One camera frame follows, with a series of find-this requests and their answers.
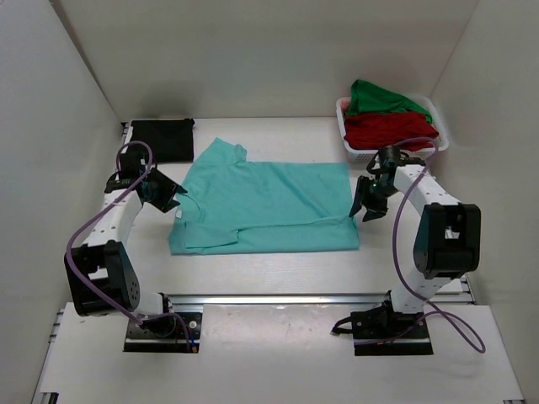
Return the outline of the teal t shirt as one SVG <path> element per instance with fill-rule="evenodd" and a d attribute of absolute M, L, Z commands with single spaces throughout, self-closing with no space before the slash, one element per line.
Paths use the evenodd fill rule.
<path fill-rule="evenodd" d="M 356 250 L 348 168 L 343 163 L 250 162 L 215 139 L 182 183 L 168 237 L 173 255 Z"/>

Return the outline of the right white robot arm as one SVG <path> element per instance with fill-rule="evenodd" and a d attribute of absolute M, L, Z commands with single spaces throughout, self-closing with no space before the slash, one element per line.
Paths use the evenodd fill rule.
<path fill-rule="evenodd" d="M 387 201 L 396 193 L 401 203 L 411 204 L 419 214 L 419 227 L 413 244 L 414 266 L 401 269 L 398 260 L 398 226 L 401 213 L 392 228 L 392 259 L 399 284 L 385 300 L 368 311 L 346 318 L 349 331 L 362 345 L 389 344 L 410 334 L 433 306 L 433 297 L 446 284 L 477 269 L 481 237 L 481 210 L 463 204 L 448 194 L 427 167 L 408 164 L 390 168 L 375 177 L 359 177 L 350 215 L 360 211 L 364 221 L 382 218 Z"/>

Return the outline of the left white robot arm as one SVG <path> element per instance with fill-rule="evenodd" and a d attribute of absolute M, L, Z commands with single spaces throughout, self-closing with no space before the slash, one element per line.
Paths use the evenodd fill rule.
<path fill-rule="evenodd" d="M 179 206 L 175 197 L 187 190 L 156 168 L 144 179 L 139 179 L 141 174 L 142 170 L 118 170 L 108 178 L 102 210 L 72 236 L 64 264 L 79 316 L 120 313 L 139 328 L 166 338 L 182 322 L 165 294 L 141 290 L 126 245 L 144 205 L 167 213 Z"/>

